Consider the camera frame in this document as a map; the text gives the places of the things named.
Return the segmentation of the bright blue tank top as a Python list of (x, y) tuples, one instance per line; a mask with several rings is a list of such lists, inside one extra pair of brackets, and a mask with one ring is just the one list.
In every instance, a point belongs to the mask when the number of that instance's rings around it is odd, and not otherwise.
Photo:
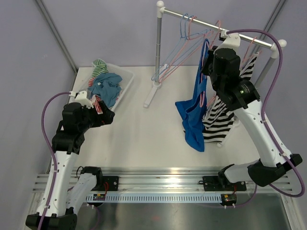
[(207, 78), (202, 73), (203, 61), (208, 56), (209, 40), (205, 39), (201, 48), (196, 74), (193, 96), (190, 100), (175, 102), (175, 106), (182, 119), (186, 143), (199, 152), (204, 152), (203, 116), (207, 111), (206, 87)]

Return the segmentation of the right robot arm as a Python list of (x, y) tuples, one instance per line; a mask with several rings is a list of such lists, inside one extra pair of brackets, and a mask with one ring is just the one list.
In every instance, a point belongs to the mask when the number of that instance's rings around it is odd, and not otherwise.
[(260, 156), (258, 161), (231, 164), (220, 170), (217, 182), (224, 190), (246, 180), (261, 187), (272, 185), (288, 171), (296, 171), (303, 161), (300, 154), (292, 154), (274, 134), (261, 110), (260, 95), (251, 81), (240, 77), (239, 66), (240, 57), (233, 49), (214, 46), (208, 51), (202, 67), (216, 95), (245, 127)]

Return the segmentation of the green white striped tank top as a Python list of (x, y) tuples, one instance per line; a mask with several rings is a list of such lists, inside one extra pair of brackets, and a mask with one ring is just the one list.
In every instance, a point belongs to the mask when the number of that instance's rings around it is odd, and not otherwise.
[(102, 59), (96, 59), (92, 62), (94, 70), (92, 72), (92, 77), (96, 78), (101, 73), (108, 73), (107, 64)]

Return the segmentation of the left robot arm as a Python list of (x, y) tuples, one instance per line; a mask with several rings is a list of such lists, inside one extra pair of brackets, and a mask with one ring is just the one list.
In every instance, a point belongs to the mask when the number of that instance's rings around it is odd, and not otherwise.
[(26, 226), (32, 230), (73, 230), (77, 214), (91, 190), (100, 190), (104, 185), (102, 170), (86, 166), (82, 169), (77, 184), (69, 189), (71, 173), (90, 128), (109, 125), (115, 113), (103, 101), (99, 106), (88, 108), (78, 102), (64, 106), (62, 120), (52, 139), (52, 163), (45, 192), (36, 213), (28, 215)]

